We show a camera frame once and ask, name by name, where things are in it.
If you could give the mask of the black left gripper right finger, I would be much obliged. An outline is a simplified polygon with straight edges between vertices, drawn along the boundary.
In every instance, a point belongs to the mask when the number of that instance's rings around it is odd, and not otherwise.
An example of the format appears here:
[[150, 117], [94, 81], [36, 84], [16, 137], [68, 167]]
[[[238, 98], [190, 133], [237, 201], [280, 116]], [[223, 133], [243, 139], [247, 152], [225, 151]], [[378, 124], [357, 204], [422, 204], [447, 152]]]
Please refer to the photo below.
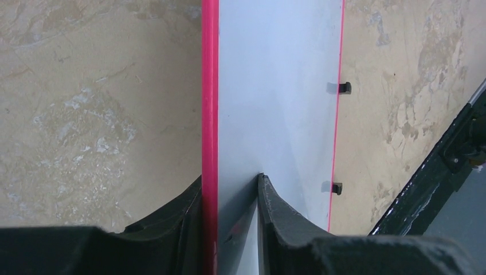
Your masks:
[[261, 274], [478, 274], [462, 248], [436, 237], [337, 236], [283, 200], [259, 174]]

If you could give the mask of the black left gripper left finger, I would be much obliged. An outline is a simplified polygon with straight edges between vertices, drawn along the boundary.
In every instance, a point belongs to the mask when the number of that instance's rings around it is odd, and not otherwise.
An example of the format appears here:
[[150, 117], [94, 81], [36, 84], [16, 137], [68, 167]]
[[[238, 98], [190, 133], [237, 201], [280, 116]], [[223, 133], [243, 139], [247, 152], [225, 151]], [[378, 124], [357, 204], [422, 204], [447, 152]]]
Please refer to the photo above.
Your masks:
[[201, 274], [202, 190], [183, 193], [121, 233], [96, 226], [1, 229], [2, 274]]

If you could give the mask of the pink framed whiteboard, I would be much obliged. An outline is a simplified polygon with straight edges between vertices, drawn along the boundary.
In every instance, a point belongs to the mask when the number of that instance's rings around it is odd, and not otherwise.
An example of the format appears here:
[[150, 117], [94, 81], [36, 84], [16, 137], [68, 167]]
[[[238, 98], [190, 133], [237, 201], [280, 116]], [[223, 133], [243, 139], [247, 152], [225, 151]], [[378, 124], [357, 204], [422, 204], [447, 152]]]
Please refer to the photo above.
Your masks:
[[330, 227], [343, 1], [202, 2], [206, 274], [260, 274], [257, 176]]

